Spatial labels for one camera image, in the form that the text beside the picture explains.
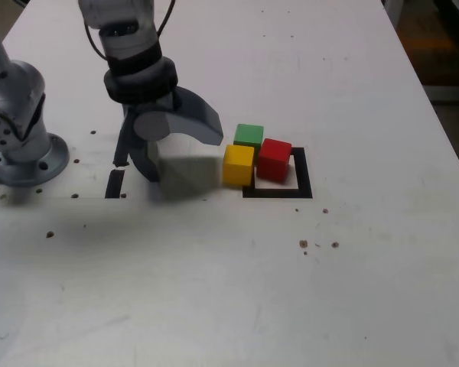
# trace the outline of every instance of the table surface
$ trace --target table surface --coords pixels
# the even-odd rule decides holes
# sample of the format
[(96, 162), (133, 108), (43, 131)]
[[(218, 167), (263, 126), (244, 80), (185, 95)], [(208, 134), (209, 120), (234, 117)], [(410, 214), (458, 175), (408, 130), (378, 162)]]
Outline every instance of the table surface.
[[(4, 44), (71, 160), (0, 187), (0, 366), (459, 365), (459, 161), (381, 2), (180, 0), (162, 49), (226, 137), (163, 140), (161, 185), (128, 166), (118, 200), (77, 2), (33, 0)], [(304, 147), (312, 200), (215, 182), (238, 123)]]

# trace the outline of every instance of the yellow cube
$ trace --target yellow cube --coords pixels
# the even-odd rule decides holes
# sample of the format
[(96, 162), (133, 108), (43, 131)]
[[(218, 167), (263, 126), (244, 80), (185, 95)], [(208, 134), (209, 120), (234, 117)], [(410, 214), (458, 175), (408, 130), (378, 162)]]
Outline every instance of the yellow cube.
[(223, 159), (223, 183), (249, 186), (253, 177), (254, 147), (228, 145)]

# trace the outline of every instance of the cube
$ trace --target cube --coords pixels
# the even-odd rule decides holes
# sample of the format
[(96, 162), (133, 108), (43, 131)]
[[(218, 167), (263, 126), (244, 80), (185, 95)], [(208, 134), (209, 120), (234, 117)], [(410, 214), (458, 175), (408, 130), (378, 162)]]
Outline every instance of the cube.
[(223, 183), (249, 186), (253, 178), (253, 147), (228, 145), (223, 159)]
[(264, 140), (259, 152), (257, 177), (283, 182), (288, 173), (292, 146), (279, 140)]
[(259, 155), (260, 147), (263, 140), (263, 126), (238, 124), (236, 126), (234, 145), (243, 145), (246, 147), (254, 147), (254, 161)]

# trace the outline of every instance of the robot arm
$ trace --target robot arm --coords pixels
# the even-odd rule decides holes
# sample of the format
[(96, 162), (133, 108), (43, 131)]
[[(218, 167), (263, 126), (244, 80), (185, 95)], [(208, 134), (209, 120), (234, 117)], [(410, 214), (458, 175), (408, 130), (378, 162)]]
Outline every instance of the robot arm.
[[(154, 165), (146, 164), (149, 144), (176, 132), (204, 144), (221, 143), (223, 130), (216, 111), (177, 86), (174, 62), (162, 56), (153, 0), (79, 0), (79, 5), (85, 23), (99, 29), (109, 64), (104, 77), (107, 92), (124, 107), (118, 151), (129, 151), (142, 174), (156, 181)], [(126, 160), (115, 158), (114, 163), (123, 165)]]
[[(170, 133), (219, 145), (219, 116), (202, 98), (177, 86), (174, 62), (163, 57), (153, 0), (79, 0), (85, 24), (99, 29), (109, 70), (104, 83), (125, 112), (114, 163), (159, 180), (148, 151)], [(58, 175), (68, 149), (43, 123), (44, 79), (32, 65), (10, 61), (0, 43), (0, 184), (34, 186)]]

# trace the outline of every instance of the black cable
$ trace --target black cable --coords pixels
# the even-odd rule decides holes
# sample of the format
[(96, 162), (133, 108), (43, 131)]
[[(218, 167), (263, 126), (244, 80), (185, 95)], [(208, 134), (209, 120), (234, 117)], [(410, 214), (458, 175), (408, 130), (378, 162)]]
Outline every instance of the black cable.
[(29, 3), (29, 0), (14, 0), (14, 3), (21, 8), (25, 8), (25, 6)]
[(174, 10), (175, 6), (175, 0), (170, 1), (170, 6), (168, 7), (167, 14), (165, 14), (165, 18), (163, 19), (160, 28), (158, 29), (158, 32), (156, 34), (160, 37), (161, 32), (163, 31), (163, 28), (165, 28), (165, 25), (167, 25), (168, 19), (170, 18), (172, 10)]
[(92, 39), (92, 35), (90, 34), (90, 28), (88, 26), (87, 23), (85, 23), (85, 32), (86, 32), (86, 36), (89, 38), (89, 42), (90, 42), (90, 45), (92, 46), (93, 50), (95, 52), (97, 52), (97, 55), (99, 55), (101, 58), (103, 58), (104, 60), (107, 60), (107, 58), (102, 55), (102, 53), (99, 51), (99, 49), (97, 48), (97, 46), (93, 43), (93, 39)]

